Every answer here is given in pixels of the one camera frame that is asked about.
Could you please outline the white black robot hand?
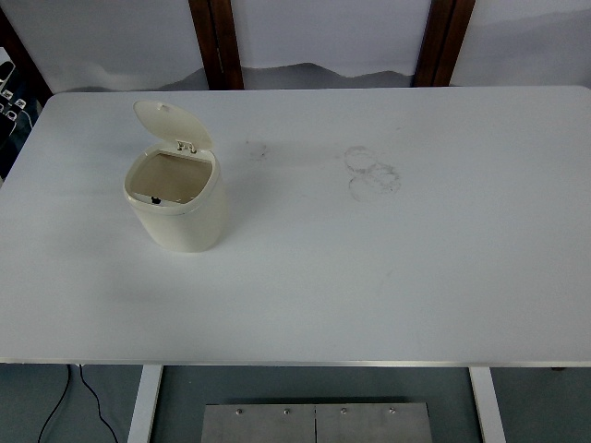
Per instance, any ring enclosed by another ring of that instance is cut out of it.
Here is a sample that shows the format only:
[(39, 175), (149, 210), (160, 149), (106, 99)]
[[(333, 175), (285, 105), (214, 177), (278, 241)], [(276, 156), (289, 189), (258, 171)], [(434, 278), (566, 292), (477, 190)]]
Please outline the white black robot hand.
[(15, 63), (1, 48), (1, 139), (8, 138), (15, 130), (18, 118), (27, 102), (22, 98), (24, 80)]

